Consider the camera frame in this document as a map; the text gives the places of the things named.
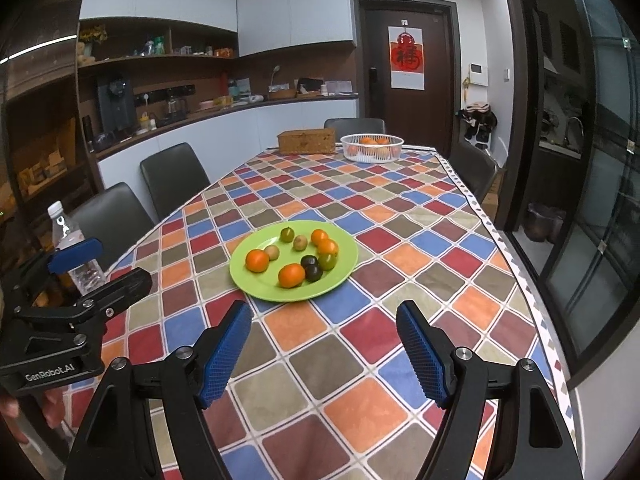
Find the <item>faucet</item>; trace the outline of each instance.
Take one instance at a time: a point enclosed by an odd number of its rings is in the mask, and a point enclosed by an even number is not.
[[[580,120],[580,117],[577,116],[571,116],[566,120],[566,126],[564,127],[564,137],[562,138],[562,145],[566,148],[569,147],[569,137],[567,136],[569,133],[569,124],[571,124],[571,121],[578,121],[578,124],[580,124],[580,135],[582,136],[582,142],[584,142],[584,126],[582,125],[582,121]]]

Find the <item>kettle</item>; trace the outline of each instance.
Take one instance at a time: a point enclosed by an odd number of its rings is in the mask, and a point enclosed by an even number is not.
[[[166,101],[166,114],[168,117],[186,116],[189,113],[186,99],[170,95]]]

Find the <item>dining table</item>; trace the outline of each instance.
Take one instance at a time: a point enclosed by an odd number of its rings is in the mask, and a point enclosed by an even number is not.
[[[231,279],[249,234],[277,222],[332,222],[356,241],[347,280],[297,303],[258,300]],[[449,163],[428,148],[362,164],[267,150],[212,184],[111,269],[151,273],[151,293],[108,323],[107,365],[160,360],[216,326],[234,300],[251,330],[222,398],[204,417],[234,480],[414,479],[444,412],[425,397],[395,314],[414,300],[456,346],[487,361],[530,358],[553,391],[575,443],[558,348],[526,278]],[[65,393],[77,428],[99,378]],[[181,478],[162,403],[150,402],[167,480]],[[482,478],[497,402],[488,400],[467,480]]]

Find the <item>blue gripper pad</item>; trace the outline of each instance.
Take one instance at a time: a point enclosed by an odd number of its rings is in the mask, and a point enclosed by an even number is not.
[[[204,383],[199,395],[203,406],[210,406],[225,392],[231,372],[234,370],[242,347],[249,337],[252,317],[251,307],[243,303],[205,365]]]
[[[82,240],[71,247],[55,251],[50,257],[47,267],[53,274],[64,274],[80,267],[102,254],[102,244],[96,238]]]
[[[396,329],[424,395],[443,408],[449,400],[444,365],[405,303],[398,307]]]

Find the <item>green fruit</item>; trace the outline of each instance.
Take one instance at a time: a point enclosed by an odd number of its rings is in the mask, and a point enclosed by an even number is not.
[[[305,278],[308,282],[313,283],[322,278],[322,269],[317,265],[308,265],[305,267]]]
[[[293,229],[291,227],[285,227],[282,231],[280,231],[280,240],[288,244],[293,241],[295,235],[296,234],[295,232],[293,232]]]
[[[307,254],[306,256],[302,256],[302,259],[300,260],[300,265],[302,265],[303,267],[306,267],[309,265],[318,265],[318,259],[312,254]]]
[[[318,265],[322,270],[331,270],[335,267],[338,257],[335,254],[320,254]]]

